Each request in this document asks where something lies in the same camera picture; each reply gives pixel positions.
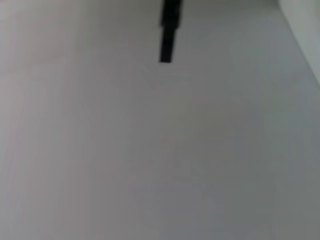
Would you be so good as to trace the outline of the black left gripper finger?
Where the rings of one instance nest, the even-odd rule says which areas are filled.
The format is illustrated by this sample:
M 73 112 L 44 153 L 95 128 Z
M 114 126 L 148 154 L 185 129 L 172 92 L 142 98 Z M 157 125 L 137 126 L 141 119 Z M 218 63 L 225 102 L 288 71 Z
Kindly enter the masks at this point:
M 181 0 L 164 0 L 160 26 L 162 29 L 162 37 L 160 44 L 159 61 L 161 63 L 171 63 L 176 31 L 180 26 L 182 13 L 182 1 Z

